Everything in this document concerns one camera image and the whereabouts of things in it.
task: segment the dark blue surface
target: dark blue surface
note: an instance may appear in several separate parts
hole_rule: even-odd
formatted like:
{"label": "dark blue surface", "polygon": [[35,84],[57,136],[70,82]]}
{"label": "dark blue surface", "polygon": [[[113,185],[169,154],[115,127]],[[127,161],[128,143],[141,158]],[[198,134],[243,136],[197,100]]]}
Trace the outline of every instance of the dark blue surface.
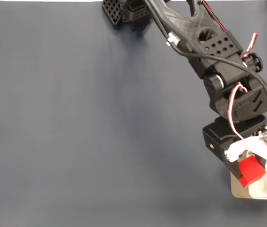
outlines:
{"label": "dark blue surface", "polygon": [[[258,32],[267,80],[267,4],[210,5],[244,47]],[[266,227],[267,201],[234,198],[205,148],[216,117],[154,24],[115,31],[99,2],[0,2],[0,227]]]}

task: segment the wire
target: wire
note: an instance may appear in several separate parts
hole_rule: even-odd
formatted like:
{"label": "wire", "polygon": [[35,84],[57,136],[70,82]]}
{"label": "wire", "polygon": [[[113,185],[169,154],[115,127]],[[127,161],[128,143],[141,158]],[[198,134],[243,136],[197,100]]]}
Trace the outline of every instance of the wire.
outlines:
{"label": "wire", "polygon": [[217,16],[215,16],[214,12],[212,11],[212,9],[209,7],[208,3],[206,3],[205,0],[202,0],[203,3],[205,4],[205,6],[207,7],[207,9],[211,12],[211,14],[214,16],[215,20],[217,20],[217,22],[219,23],[219,25],[223,28],[223,30],[226,32],[227,29],[223,26],[223,24],[219,21],[219,19],[217,18]]}
{"label": "wire", "polygon": [[241,55],[242,57],[248,57],[248,55],[251,53],[251,51],[252,51],[252,49],[253,49],[253,47],[255,45],[256,38],[257,38],[257,33],[254,33],[253,36],[252,36],[251,42],[250,42],[250,44],[249,44],[249,46],[247,48],[247,51],[244,54]]}
{"label": "wire", "polygon": [[230,95],[230,99],[229,99],[229,106],[228,106],[228,121],[229,121],[230,127],[233,130],[233,132],[240,139],[243,140],[243,137],[235,129],[235,126],[234,126],[234,123],[233,123],[233,119],[232,119],[232,109],[233,109],[233,103],[234,103],[234,99],[235,99],[235,94],[236,94],[237,90],[240,90],[240,89],[242,91],[244,91],[244,92],[248,92],[248,90],[240,82],[238,82],[238,84],[235,85],[235,87],[232,89],[231,95]]}
{"label": "wire", "polygon": [[[158,26],[158,28],[160,29],[160,31],[162,32],[163,36],[168,40],[169,36],[162,24],[162,22],[159,19],[159,16],[157,14],[160,14],[160,16],[162,17],[162,13],[161,11],[157,8],[157,6],[154,4],[154,6],[151,5],[150,2],[152,2],[153,0],[144,0],[144,3],[147,5],[148,9],[150,10],[152,17],[156,23],[156,25]],[[252,75],[254,78],[256,78],[258,80],[258,82],[262,85],[263,89],[265,90],[266,94],[267,94],[267,83],[264,81],[264,79],[257,73],[253,72],[252,70],[250,70],[249,68],[245,67],[244,65],[240,65],[239,63],[236,63],[234,61],[228,60],[226,58],[222,58],[222,57],[217,57],[217,56],[212,56],[212,55],[207,55],[207,54],[198,54],[198,53],[185,53],[182,52],[174,43],[170,43],[170,46],[181,56],[184,56],[186,58],[203,58],[203,59],[210,59],[210,60],[215,60],[215,61],[219,61],[219,62],[223,62],[229,65],[232,65],[234,67],[237,67],[238,69],[241,69],[247,73],[249,73],[250,75]]]}

